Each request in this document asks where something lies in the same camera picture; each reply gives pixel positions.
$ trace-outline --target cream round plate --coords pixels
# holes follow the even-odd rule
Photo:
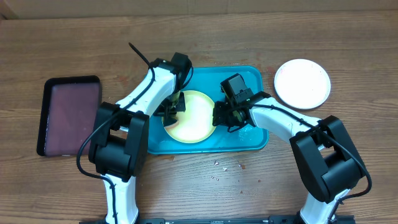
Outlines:
[[[207,95],[194,90],[184,91],[185,112],[175,115],[178,125],[165,128],[175,140],[196,143],[205,140],[216,129],[213,124],[214,102]]]

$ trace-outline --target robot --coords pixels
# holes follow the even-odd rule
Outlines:
[[[335,215],[337,206],[347,198],[368,193],[371,179],[343,123],[334,116],[325,119],[305,116],[278,103],[267,93],[254,94],[239,74],[221,82],[226,99],[215,103],[213,126],[225,125],[233,132],[250,124],[268,129],[289,142],[301,180],[308,190],[302,209],[296,215],[271,215],[262,219],[139,219],[135,186],[147,154],[149,118],[163,116],[165,125],[176,122],[172,115],[185,110],[181,89],[190,71],[193,75],[193,67],[188,56],[179,53],[175,53],[171,61],[158,58],[149,63],[133,45],[131,47],[149,69],[145,79],[127,97],[115,105],[104,102],[97,111],[95,131],[88,138],[91,140],[89,160],[101,175],[84,171],[80,166],[81,152],[77,157],[82,173],[103,179],[105,184],[108,214],[104,220],[91,223],[355,223],[353,216]],[[127,138],[110,135],[110,129],[126,131]],[[320,151],[332,146],[334,152],[323,158]],[[368,179],[368,188],[348,195],[364,176]]]

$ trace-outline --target black cable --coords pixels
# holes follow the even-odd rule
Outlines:
[[[191,65],[191,77],[188,79],[188,81],[184,85],[182,85],[181,89],[185,88],[189,84],[189,82],[192,79],[192,76],[193,76],[193,66]]]
[[[355,163],[359,166],[359,168],[361,168],[361,170],[364,172],[364,174],[365,174],[365,176],[366,176],[366,179],[367,179],[367,181],[368,181],[368,186],[366,187],[366,189],[365,189],[364,191],[360,192],[360,193],[351,194],[351,195],[346,195],[346,196],[344,196],[344,197],[339,198],[339,199],[337,200],[335,206],[333,207],[332,212],[330,213],[330,216],[329,216],[329,218],[328,218],[329,221],[331,221],[331,219],[332,219],[333,215],[335,214],[335,212],[336,212],[336,210],[337,210],[339,204],[343,203],[344,200],[349,199],[349,198],[360,197],[360,196],[366,195],[367,193],[369,193],[369,192],[371,191],[371,189],[372,189],[372,178],[371,178],[371,176],[370,176],[368,170],[365,169],[365,167],[362,165],[362,163],[360,163],[360,162],[357,160],[357,158],[355,158],[354,155],[352,155],[352,153],[349,152],[349,150],[347,150],[344,146],[342,146],[340,143],[338,143],[335,139],[333,139],[333,138],[332,138],[331,136],[329,136],[327,133],[324,133],[320,128],[315,127],[314,125],[312,125],[312,124],[310,124],[310,123],[304,121],[303,119],[297,117],[296,115],[292,114],[291,112],[289,112],[289,111],[287,111],[287,110],[285,110],[285,109],[276,107],[276,106],[274,106],[274,105],[244,105],[244,106],[237,106],[237,107],[235,107],[235,108],[232,108],[232,109],[228,110],[226,113],[229,114],[230,112],[235,111],[235,110],[238,110],[238,109],[241,109],[241,108],[249,108],[249,109],[251,109],[251,108],[253,108],[253,107],[269,108],[269,109],[272,109],[272,110],[277,110],[277,111],[283,112],[284,114],[286,114],[286,115],[290,116],[291,118],[297,120],[299,123],[304,124],[304,125],[308,126],[309,128],[312,128],[312,129],[316,130],[316,131],[317,131],[318,133],[320,133],[322,136],[326,137],[326,138],[327,138],[331,143],[333,143],[335,146],[337,146],[337,147],[339,147],[340,149],[344,150],[345,153],[347,153],[349,156],[351,156],[351,158],[355,161]]]
[[[80,146],[79,151],[78,151],[78,154],[77,154],[77,156],[76,156],[76,165],[77,165],[77,168],[79,169],[79,171],[80,171],[82,174],[84,174],[84,175],[86,175],[86,176],[88,176],[88,177],[92,177],[92,178],[97,178],[97,179],[105,180],[105,181],[107,181],[107,182],[110,184],[110,188],[111,188],[111,190],[112,190],[112,207],[113,207],[113,217],[114,217],[114,222],[115,222],[115,224],[118,224],[118,216],[117,216],[117,213],[116,213],[116,192],[115,192],[114,184],[113,184],[112,180],[109,179],[109,178],[107,178],[107,177],[105,177],[105,176],[96,175],[96,174],[91,174],[91,173],[85,171],[85,170],[81,167],[81,164],[80,164],[80,157],[81,157],[81,154],[83,153],[84,148],[86,147],[86,145],[88,144],[88,142],[93,138],[93,136],[94,136],[98,131],[100,131],[106,124],[108,124],[109,122],[113,121],[117,116],[119,116],[119,114],[120,114],[122,111],[128,109],[130,106],[132,106],[133,104],[135,104],[135,103],[137,102],[137,100],[138,100],[140,97],[142,97],[143,94],[145,94],[145,92],[150,88],[150,86],[152,86],[153,82],[155,81],[155,71],[154,71],[154,68],[152,68],[152,67],[149,65],[149,61],[145,58],[145,56],[143,56],[143,55],[141,54],[141,52],[140,52],[138,49],[136,49],[136,47],[135,47],[134,45],[132,45],[131,43],[129,43],[129,45],[130,45],[130,47],[133,49],[133,51],[135,51],[135,52],[138,54],[138,56],[140,56],[140,58],[143,59],[143,61],[148,65],[149,69],[150,69],[151,72],[152,72],[152,79],[150,80],[149,84],[144,88],[144,90],[143,90],[142,92],[140,92],[140,93],[137,95],[137,97],[135,97],[134,99],[132,99],[132,100],[130,101],[130,103],[128,103],[125,107],[121,108],[119,111],[117,111],[115,114],[113,114],[110,118],[108,118],[106,121],[104,121],[100,126],[98,126],[98,128],[96,128],[96,129],[86,138],[86,140],[85,140],[85,141],[83,142],[83,144]]]

